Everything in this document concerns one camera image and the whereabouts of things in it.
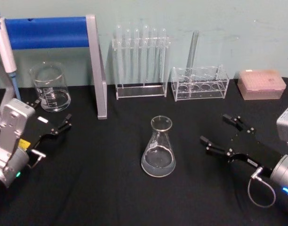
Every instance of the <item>blue bar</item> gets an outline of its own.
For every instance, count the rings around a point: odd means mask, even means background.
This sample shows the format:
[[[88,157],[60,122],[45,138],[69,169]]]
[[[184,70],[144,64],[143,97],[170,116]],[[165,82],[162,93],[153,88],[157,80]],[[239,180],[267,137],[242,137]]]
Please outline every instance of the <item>blue bar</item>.
[[[84,17],[5,19],[12,49],[88,47]]]

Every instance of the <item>yellow label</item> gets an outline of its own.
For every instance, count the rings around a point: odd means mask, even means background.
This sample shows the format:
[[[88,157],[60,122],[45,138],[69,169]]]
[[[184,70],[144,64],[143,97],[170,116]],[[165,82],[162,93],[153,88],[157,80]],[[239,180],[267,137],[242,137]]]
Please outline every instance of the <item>yellow label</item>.
[[[24,149],[27,149],[30,146],[30,142],[20,139],[20,141],[18,142],[18,146]]]

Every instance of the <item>black cloth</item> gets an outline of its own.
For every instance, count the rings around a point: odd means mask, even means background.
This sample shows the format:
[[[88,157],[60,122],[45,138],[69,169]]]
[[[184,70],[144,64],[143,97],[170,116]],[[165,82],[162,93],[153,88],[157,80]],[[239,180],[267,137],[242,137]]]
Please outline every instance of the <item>black cloth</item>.
[[[256,129],[262,143],[288,153],[279,140],[276,120],[288,107],[287,88],[279,100],[244,101],[231,80],[225,99],[175,102],[145,97],[116,100],[108,87],[108,119],[98,120],[91,86],[70,87],[70,106],[63,112],[37,114],[56,124],[72,113],[72,129],[57,141],[44,141],[47,154],[31,171],[24,170],[0,197],[0,225],[288,225],[288,196],[271,183],[275,205],[262,209],[247,195],[254,171],[242,162],[227,164],[205,154],[201,135],[226,146],[236,129],[222,115],[240,115]],[[34,89],[21,89],[23,100],[35,98]],[[154,116],[169,117],[176,168],[167,177],[148,176],[140,166],[152,135]],[[253,183],[254,198],[269,204],[268,189]]]

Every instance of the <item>erlenmeyer flask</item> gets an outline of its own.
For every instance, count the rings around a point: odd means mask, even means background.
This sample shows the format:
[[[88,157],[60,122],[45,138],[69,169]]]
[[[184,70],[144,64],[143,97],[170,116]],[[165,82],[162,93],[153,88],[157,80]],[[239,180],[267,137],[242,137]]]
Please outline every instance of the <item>erlenmeyer flask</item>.
[[[161,178],[169,175],[176,166],[168,137],[172,121],[166,116],[156,116],[151,125],[153,133],[142,156],[141,166],[148,175]]]

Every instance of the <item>wall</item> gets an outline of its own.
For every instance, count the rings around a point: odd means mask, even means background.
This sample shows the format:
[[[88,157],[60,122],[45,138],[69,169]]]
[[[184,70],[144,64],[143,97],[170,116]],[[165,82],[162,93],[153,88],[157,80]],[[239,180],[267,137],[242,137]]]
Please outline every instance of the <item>wall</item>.
[[[288,77],[288,0],[0,0],[0,12],[6,18],[95,14],[108,83],[113,82],[109,47],[118,21],[166,27],[170,67],[185,67],[192,32],[200,30],[198,66],[224,64],[230,78],[248,68],[276,68]],[[20,50],[15,57],[20,87],[31,86],[28,68],[42,60],[63,63],[69,85],[91,83],[87,48]]]

